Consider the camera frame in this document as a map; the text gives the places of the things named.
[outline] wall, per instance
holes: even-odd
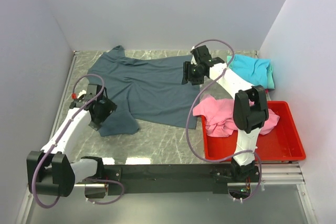
[[[72,49],[259,49],[285,0],[47,0]]]
[[[0,223],[14,223],[26,157],[49,139],[73,52],[44,0],[0,6]]]
[[[260,55],[274,63],[275,100],[288,101],[307,159],[301,163],[320,223],[334,223],[336,0],[286,0]]]

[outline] gray t-shirt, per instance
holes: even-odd
[[[125,57],[122,46],[103,53],[88,73],[103,77],[107,94],[117,106],[102,124],[101,136],[134,134],[139,130],[135,119],[185,127],[189,109],[199,86],[181,85],[183,62],[189,56],[138,60]],[[100,84],[96,77],[90,83]],[[191,116],[189,128],[196,128]]]

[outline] cable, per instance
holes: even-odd
[[[224,44],[225,46],[227,46],[230,51],[232,52],[232,57],[231,57],[231,60],[227,63],[227,66],[229,66],[229,64],[233,61],[233,59],[235,58],[235,52],[233,50],[233,48],[228,44],[226,43],[225,41],[222,41],[220,39],[207,39],[207,40],[204,40],[204,41],[201,41],[200,43],[196,44],[193,48],[196,48],[198,47],[199,45],[205,43],[205,42],[208,42],[208,41],[216,41],[216,42],[220,42],[222,44]],[[258,162],[259,162],[259,181],[258,181],[258,184],[257,184],[257,187],[255,190],[253,190],[253,192],[250,194],[250,196],[248,196],[247,198],[243,199],[243,201],[247,200],[247,199],[250,199],[254,194],[255,192],[257,191],[257,189],[259,188],[260,186],[260,183],[261,183],[261,159],[259,157],[259,155],[252,151],[252,150],[245,150],[245,151],[241,151],[241,152],[237,152],[235,154],[232,154],[230,156],[227,156],[225,158],[221,158],[221,159],[216,159],[216,160],[211,160],[211,159],[206,159],[206,158],[203,158],[201,157],[199,154],[196,153],[196,151],[194,150],[194,148],[192,147],[191,143],[190,143],[190,139],[189,139],[189,131],[188,131],[188,128],[189,128],[189,121],[190,121],[190,116],[193,112],[193,108],[195,107],[195,104],[196,102],[199,100],[199,98],[201,97],[201,95],[204,93],[205,90],[207,90],[209,87],[211,87],[213,84],[215,84],[221,77],[223,77],[225,75],[225,72],[227,70],[227,67],[223,70],[223,72],[215,79],[213,80],[211,83],[209,83],[207,86],[205,86],[200,92],[199,94],[196,96],[193,104],[191,105],[190,107],[190,110],[189,110],[189,114],[188,114],[188,117],[187,117],[187,122],[186,122],[186,127],[185,127],[185,136],[187,138],[187,143],[188,143],[188,146],[190,148],[190,150],[192,151],[192,153],[198,157],[200,160],[203,160],[203,161],[206,161],[206,162],[209,162],[209,163],[220,163],[220,162],[224,162],[226,160],[228,160],[229,158],[233,158],[234,156],[237,156],[239,154],[242,154],[242,153],[253,153],[256,158],[258,159]]]
[[[90,74],[86,74],[82,77],[80,77],[76,82],[75,84],[73,85],[73,89],[72,89],[72,92],[74,93],[75,92],[75,88],[76,88],[76,85],[78,84],[78,82],[85,78],[85,77],[88,77],[88,76],[93,76],[93,77],[97,77],[100,79],[101,81],[101,89],[100,91],[98,92],[98,94],[96,94],[93,98],[91,98],[87,103],[85,103],[83,106],[81,106],[73,115],[72,117],[69,119],[69,121],[66,123],[66,125],[64,126],[64,128],[62,129],[62,131],[60,132],[60,134],[58,135],[58,137],[56,138],[55,140],[55,143],[53,145],[51,145],[50,149],[43,155],[43,157],[41,158],[40,162],[37,164],[36,168],[35,168],[35,171],[34,171],[34,174],[33,174],[33,180],[31,182],[31,192],[33,193],[33,196],[34,196],[34,199],[36,201],[36,203],[40,206],[40,207],[43,207],[43,208],[51,208],[53,207],[54,205],[56,205],[56,203],[58,202],[59,200],[59,196],[57,196],[56,200],[50,204],[50,205],[45,205],[43,204],[40,199],[38,198],[38,195],[37,195],[37,192],[36,192],[36,180],[37,180],[37,176],[38,176],[38,172],[39,170],[41,169],[44,161],[46,160],[46,158],[48,157],[48,155],[53,151],[53,149],[57,146],[58,142],[60,141],[60,139],[62,138],[62,136],[64,135],[64,133],[67,131],[69,125],[72,123],[72,121],[75,119],[75,117],[79,114],[79,112],[81,112],[83,109],[85,109],[91,102],[93,102],[96,98],[98,98],[102,92],[104,91],[104,86],[105,86],[105,83],[104,83],[104,80],[103,78],[101,78],[99,75],[97,74],[93,74],[93,73],[90,73]],[[104,180],[104,182],[107,182],[107,183],[114,183],[114,184],[118,184],[122,187],[122,194],[117,198],[115,199],[114,201],[111,201],[110,203],[113,203],[113,202],[116,202],[118,199],[120,199],[124,193],[124,186],[118,182],[118,181],[114,181],[114,180]]]
[[[104,183],[113,183],[113,184],[117,184],[121,187],[121,194],[115,198],[114,200],[111,200],[111,201],[108,201],[108,202],[97,202],[97,201],[94,201],[92,199],[88,199],[88,201],[90,201],[91,203],[93,204],[97,204],[97,205],[108,205],[108,204],[111,204],[111,203],[114,203],[116,201],[118,201],[119,199],[121,199],[121,197],[123,196],[123,194],[125,193],[125,187],[122,183],[120,183],[119,181],[115,181],[115,180],[107,180],[107,179],[95,179],[95,178],[87,178],[88,180],[90,181],[93,181],[93,182],[104,182]]]

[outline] pink cloth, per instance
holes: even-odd
[[[238,128],[233,121],[233,99],[216,100],[206,94],[201,102],[193,109],[193,115],[203,115],[206,118],[206,134],[214,137],[227,137]],[[269,118],[261,128],[260,134],[266,135],[280,119],[272,110],[268,110]]]

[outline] folded cloth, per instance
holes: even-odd
[[[206,118],[206,134],[214,137],[227,137],[238,128],[233,121],[233,99],[216,100],[209,94],[204,95],[201,102],[193,109],[193,115],[203,115]],[[261,128],[260,134],[266,135],[280,119],[272,110],[268,110],[268,120]]]
[[[231,60],[231,56],[227,56],[227,61],[229,60]],[[234,73],[253,85],[262,85],[265,89],[274,89],[273,67],[268,59],[235,55],[229,67]]]
[[[139,130],[135,119],[185,127],[190,107],[200,92],[199,86],[181,85],[183,62],[191,55],[153,60],[125,57],[122,46],[104,52],[88,73],[100,75],[107,94],[118,107],[102,123],[101,136],[134,134]],[[99,78],[89,82],[100,84]],[[196,128],[192,117],[189,128]]]

